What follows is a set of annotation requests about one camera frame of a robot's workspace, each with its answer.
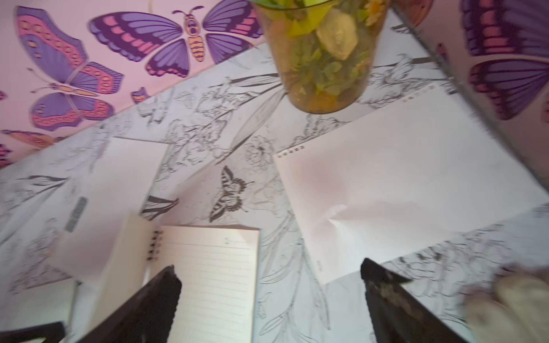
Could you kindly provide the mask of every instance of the black and white butterfly drawing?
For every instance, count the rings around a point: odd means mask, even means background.
[[[225,211],[235,212],[242,208],[242,199],[239,194],[246,189],[246,185],[247,183],[244,180],[234,177],[229,167],[223,167],[221,171],[221,196],[210,212],[210,223],[221,217]]]

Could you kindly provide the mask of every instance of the black object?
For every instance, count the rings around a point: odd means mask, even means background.
[[[378,343],[466,343],[400,286],[411,280],[369,258],[360,274]]]
[[[173,266],[165,267],[79,343],[165,343],[181,292]],[[65,337],[61,322],[0,333],[0,343],[46,338],[58,343]]]
[[[62,322],[37,325],[35,327],[0,332],[0,343],[27,342],[36,338],[45,338],[42,343],[58,343],[65,337]]]

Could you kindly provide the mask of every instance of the lined notebook page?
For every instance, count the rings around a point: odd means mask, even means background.
[[[174,265],[182,283],[168,342],[251,342],[259,230],[161,230],[151,275]]]

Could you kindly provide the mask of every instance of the flower pot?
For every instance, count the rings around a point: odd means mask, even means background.
[[[353,103],[367,86],[386,0],[279,1],[297,8],[254,7],[290,101],[316,114]]]

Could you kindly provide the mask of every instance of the paper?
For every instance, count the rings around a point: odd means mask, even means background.
[[[136,213],[128,216],[103,273],[87,331],[107,319],[143,285],[154,229],[154,224]]]
[[[434,85],[274,160],[321,283],[549,201]]]
[[[8,330],[53,322],[70,325],[77,283],[74,279],[26,289],[11,300]]]
[[[162,230],[151,275],[174,265],[182,283],[168,342],[251,343],[259,230]]]
[[[129,212],[139,213],[168,145],[111,138],[82,191],[78,224],[64,233],[49,263],[99,289],[101,275]]]

